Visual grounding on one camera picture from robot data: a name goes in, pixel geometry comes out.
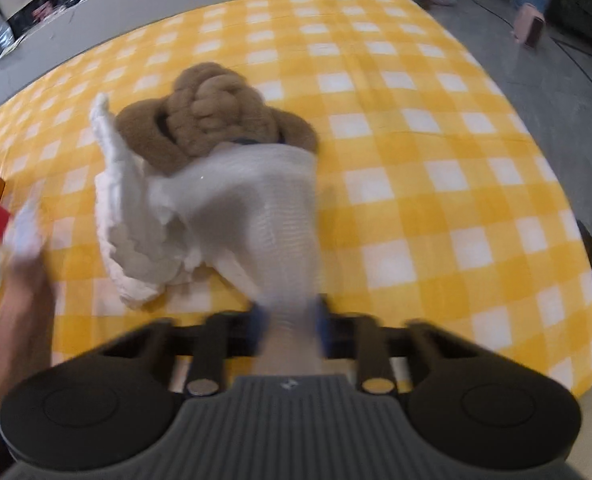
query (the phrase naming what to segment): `tile floor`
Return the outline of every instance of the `tile floor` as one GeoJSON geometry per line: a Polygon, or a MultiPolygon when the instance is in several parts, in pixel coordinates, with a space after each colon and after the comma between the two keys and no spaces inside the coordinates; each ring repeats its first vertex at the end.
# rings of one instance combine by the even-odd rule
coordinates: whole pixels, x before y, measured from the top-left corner
{"type": "MultiPolygon", "coordinates": [[[[476,0],[512,22],[509,0],[476,0]]],[[[592,48],[550,28],[537,50],[514,42],[511,27],[474,0],[431,14],[466,46],[514,105],[558,176],[576,216],[592,233],[592,48]],[[586,54],[554,43],[571,43],[586,54]]],[[[592,389],[580,400],[582,432],[570,462],[592,480],[592,389]]]]}

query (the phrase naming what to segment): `circular pad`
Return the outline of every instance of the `circular pad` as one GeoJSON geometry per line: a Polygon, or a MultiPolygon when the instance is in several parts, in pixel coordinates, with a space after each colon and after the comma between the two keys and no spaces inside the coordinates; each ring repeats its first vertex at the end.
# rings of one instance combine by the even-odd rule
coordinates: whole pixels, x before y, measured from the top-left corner
{"type": "Polygon", "coordinates": [[[410,393],[409,420],[431,446],[488,469],[565,457],[580,430],[561,384],[497,356],[444,359],[410,393]]]}
{"type": "Polygon", "coordinates": [[[89,355],[14,388],[0,407],[0,431],[17,460],[89,470],[150,447],[176,407],[173,394],[132,360],[89,355]]]}

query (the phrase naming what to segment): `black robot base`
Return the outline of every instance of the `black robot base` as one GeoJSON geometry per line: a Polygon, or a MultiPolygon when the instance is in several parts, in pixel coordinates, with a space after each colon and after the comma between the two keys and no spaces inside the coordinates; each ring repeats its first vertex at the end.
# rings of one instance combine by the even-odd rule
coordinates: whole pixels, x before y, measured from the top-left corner
{"type": "Polygon", "coordinates": [[[575,479],[580,429],[563,386],[424,322],[383,328],[319,306],[328,359],[343,375],[245,376],[258,307],[200,326],[157,320],[35,375],[0,408],[12,479],[575,479]],[[183,393],[176,356],[192,356],[183,393]],[[399,394],[390,357],[413,388],[399,394]]]}

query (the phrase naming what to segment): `logo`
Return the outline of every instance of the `logo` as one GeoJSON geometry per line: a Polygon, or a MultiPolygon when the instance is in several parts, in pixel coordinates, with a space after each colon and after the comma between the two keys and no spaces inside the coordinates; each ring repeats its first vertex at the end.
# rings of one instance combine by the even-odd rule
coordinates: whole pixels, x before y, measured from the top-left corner
{"type": "Polygon", "coordinates": [[[298,386],[298,381],[291,378],[281,383],[281,388],[289,392],[293,390],[296,386],[298,386]]]}

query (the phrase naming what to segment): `white towel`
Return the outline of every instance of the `white towel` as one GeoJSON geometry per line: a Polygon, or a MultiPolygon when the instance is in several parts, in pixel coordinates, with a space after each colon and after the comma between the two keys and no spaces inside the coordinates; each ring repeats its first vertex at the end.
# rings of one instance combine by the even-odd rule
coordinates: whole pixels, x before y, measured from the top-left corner
{"type": "Polygon", "coordinates": [[[274,308],[319,290],[316,158],[283,144],[231,145],[172,177],[139,167],[106,96],[90,113],[106,169],[96,223],[109,276],[130,304],[150,300],[201,262],[274,308]]]}

